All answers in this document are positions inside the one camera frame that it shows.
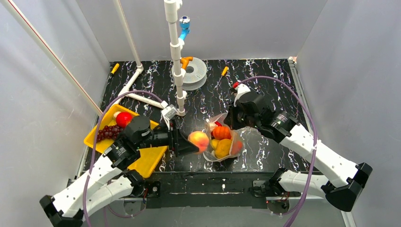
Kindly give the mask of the toy peach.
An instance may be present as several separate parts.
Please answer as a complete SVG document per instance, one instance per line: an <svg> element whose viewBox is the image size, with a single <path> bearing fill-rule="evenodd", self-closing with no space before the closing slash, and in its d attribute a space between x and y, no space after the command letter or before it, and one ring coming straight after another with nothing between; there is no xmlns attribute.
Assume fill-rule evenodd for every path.
<svg viewBox="0 0 401 227"><path fill-rule="evenodd" d="M209 138L207 134L202 131L194 131L190 133L188 136L188 141L199 149L199 153L206 151L209 146Z"/></svg>

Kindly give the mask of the yellow toy mango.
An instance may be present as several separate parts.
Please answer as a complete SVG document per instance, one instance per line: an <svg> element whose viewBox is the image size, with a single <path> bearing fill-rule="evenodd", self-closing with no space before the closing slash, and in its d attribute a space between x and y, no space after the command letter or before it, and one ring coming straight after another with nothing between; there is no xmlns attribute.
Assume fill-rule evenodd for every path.
<svg viewBox="0 0 401 227"><path fill-rule="evenodd" d="M211 144L211 147L213 148L213 150L215 150L217 148L219 142L220 142L220 140L217 140L217 139L212 139L210 141L210 144Z"/></svg>

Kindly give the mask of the orange toy pumpkin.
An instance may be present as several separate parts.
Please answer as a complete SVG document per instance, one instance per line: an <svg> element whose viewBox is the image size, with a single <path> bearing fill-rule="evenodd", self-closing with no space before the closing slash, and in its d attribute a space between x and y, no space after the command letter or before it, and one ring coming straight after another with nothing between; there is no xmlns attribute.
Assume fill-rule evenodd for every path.
<svg viewBox="0 0 401 227"><path fill-rule="evenodd" d="M230 140L232 138L230 129L226 126L217 126L216 128L213 129L212 135L216 140L224 140L224 139Z"/></svg>

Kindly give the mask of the white toy garlic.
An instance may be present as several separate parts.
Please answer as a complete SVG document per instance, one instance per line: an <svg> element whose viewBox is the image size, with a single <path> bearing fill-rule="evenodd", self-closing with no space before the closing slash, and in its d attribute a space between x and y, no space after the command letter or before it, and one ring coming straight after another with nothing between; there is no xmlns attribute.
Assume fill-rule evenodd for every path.
<svg viewBox="0 0 401 227"><path fill-rule="evenodd" d="M215 122L209 122L209 130L212 132L216 127L218 127L218 124Z"/></svg>

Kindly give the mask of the orange toy carrot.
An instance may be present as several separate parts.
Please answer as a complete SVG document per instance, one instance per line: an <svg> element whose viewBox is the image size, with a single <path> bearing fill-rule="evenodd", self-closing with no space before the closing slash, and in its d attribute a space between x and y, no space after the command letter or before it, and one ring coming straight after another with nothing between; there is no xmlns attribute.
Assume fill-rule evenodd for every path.
<svg viewBox="0 0 401 227"><path fill-rule="evenodd" d="M243 143L241 141L233 142L230 154L238 155L239 152L242 150L242 147L243 147Z"/></svg>

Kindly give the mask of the toy orange fruit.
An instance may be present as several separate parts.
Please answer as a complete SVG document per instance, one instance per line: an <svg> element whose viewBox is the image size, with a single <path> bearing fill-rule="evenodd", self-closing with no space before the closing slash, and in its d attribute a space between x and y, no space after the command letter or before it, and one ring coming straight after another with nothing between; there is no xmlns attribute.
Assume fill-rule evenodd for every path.
<svg viewBox="0 0 401 227"><path fill-rule="evenodd" d="M232 141L228 139L220 140L215 149L215 157L221 159L228 156L230 154L231 143Z"/></svg>

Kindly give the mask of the clear polka dot zip bag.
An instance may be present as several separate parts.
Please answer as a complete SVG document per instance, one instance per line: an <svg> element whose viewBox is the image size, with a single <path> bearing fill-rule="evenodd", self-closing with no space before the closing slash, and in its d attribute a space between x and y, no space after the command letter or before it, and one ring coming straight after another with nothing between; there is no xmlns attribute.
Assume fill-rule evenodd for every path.
<svg viewBox="0 0 401 227"><path fill-rule="evenodd" d="M205 120L205 133L209 138L209 145L203 156L210 162L221 162L229 158L241 156L244 143L237 132L230 129L224 120L227 113L221 113Z"/></svg>

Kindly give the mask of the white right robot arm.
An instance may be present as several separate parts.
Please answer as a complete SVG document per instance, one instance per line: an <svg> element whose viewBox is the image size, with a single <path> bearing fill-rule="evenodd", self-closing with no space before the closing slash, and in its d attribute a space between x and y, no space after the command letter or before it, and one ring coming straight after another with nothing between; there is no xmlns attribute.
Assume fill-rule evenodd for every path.
<svg viewBox="0 0 401 227"><path fill-rule="evenodd" d="M296 118L286 111L271 110L263 96L255 92L235 92L224 124L233 130L255 128L309 162L316 148L314 167L321 174L311 176L307 192L345 212L352 211L373 171L369 164L349 161L320 141L314 145L312 134Z"/></svg>

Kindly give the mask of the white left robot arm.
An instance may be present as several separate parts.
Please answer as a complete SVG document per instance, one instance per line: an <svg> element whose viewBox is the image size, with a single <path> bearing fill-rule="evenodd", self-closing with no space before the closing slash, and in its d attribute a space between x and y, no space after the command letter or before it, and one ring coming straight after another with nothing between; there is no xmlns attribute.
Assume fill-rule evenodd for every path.
<svg viewBox="0 0 401 227"><path fill-rule="evenodd" d="M46 195L40 205L54 227L80 227L89 216L116 199L144 189L144 178L128 166L140 158L140 149L167 146L179 155L199 148L187 140L174 120L150 127L150 119L135 116L114 143L63 191Z"/></svg>

